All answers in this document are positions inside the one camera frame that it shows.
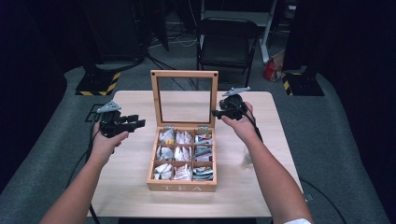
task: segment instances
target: tripod base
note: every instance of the tripod base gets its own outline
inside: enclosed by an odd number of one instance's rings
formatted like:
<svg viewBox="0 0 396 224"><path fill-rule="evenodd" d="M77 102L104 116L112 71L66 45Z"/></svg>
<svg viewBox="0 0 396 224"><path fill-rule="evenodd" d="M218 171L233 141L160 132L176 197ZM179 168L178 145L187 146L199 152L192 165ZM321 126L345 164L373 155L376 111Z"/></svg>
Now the tripod base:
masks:
<svg viewBox="0 0 396 224"><path fill-rule="evenodd" d="M284 73L282 81L287 95L324 96L323 90L315 79L303 82L300 73Z"/></svg>
<svg viewBox="0 0 396 224"><path fill-rule="evenodd" d="M109 95L116 87L120 73L85 74L76 87L76 95Z"/></svg>

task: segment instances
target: sleeve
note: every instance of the sleeve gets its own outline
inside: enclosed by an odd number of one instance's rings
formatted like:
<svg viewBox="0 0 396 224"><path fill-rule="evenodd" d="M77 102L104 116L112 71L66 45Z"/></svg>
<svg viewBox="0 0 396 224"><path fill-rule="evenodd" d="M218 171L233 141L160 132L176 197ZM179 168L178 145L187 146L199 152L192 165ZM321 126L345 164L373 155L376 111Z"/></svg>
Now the sleeve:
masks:
<svg viewBox="0 0 396 224"><path fill-rule="evenodd" d="M295 219L289 222L286 222L285 224L311 224L308 220L306 220L305 218L299 218L299 219Z"/></svg>

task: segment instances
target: wooden box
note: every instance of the wooden box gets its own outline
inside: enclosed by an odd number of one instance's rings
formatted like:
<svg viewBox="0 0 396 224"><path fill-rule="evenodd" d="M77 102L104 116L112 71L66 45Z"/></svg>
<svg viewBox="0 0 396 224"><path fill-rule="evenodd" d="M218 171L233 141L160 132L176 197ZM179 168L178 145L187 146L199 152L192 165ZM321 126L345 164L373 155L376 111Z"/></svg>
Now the wooden box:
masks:
<svg viewBox="0 0 396 224"><path fill-rule="evenodd" d="M148 168L148 188L216 191L216 118L211 110L217 104L218 72L152 70L151 82L157 131ZM179 141L177 132L187 133L192 142ZM169 133L174 134L174 140L168 139Z"/></svg>

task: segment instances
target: wooden lid frame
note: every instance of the wooden lid frame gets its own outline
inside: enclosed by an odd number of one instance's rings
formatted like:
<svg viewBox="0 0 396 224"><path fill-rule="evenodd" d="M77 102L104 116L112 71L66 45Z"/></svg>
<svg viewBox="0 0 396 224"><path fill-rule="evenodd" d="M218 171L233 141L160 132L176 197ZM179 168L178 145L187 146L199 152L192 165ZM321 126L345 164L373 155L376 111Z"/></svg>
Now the wooden lid frame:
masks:
<svg viewBox="0 0 396 224"><path fill-rule="evenodd" d="M151 70L151 84L153 90L154 104L156 110L156 119L157 125L159 127L164 127L167 125L173 125L177 127L200 127L206 126L207 128L215 128L216 117L211 115L211 111L216 109L217 105L217 91L218 91L218 71L183 71L183 70ZM162 100L160 93L160 79L161 77L169 77L169 78L191 78L191 79L199 79L199 78L211 78L211 90L210 90L210 102L209 102L209 111L207 111L209 120L208 121L185 121L185 120L163 120L163 108L162 108Z"/></svg>

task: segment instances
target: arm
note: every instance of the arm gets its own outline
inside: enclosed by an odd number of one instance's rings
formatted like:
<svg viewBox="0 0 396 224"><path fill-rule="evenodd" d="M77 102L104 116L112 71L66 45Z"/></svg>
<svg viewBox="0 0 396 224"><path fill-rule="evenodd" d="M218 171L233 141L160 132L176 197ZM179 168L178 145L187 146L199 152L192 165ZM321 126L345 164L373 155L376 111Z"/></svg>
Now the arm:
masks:
<svg viewBox="0 0 396 224"><path fill-rule="evenodd" d="M253 118L252 106L249 103L246 105L249 108L247 115ZM236 135L246 144L262 190L262 196L270 209L274 222L285 223L305 218L313 223L300 188L289 172L260 140L250 121L246 117L233 120L223 116L221 119L231 126Z"/></svg>
<svg viewBox="0 0 396 224"><path fill-rule="evenodd" d="M96 123L94 133L98 131L99 123ZM92 154L87 163L40 223L85 223L102 168L108 162L114 147L119 146L127 137L127 132L112 138L98 133L93 140Z"/></svg>

